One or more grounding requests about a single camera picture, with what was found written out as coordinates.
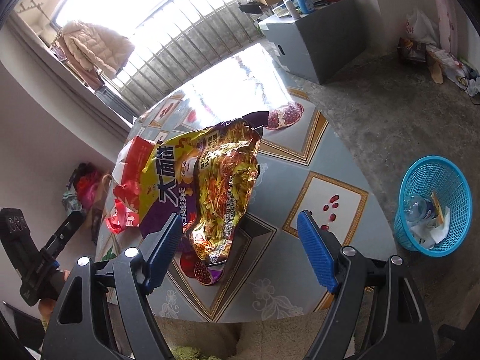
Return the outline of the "person's left hand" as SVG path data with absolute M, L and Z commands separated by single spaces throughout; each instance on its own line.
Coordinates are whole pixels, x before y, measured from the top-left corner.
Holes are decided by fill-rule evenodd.
M 54 311 L 56 301 L 52 299 L 41 299 L 38 302 L 38 310 L 41 315 L 41 322 L 44 328 L 48 327 L 50 317 Z

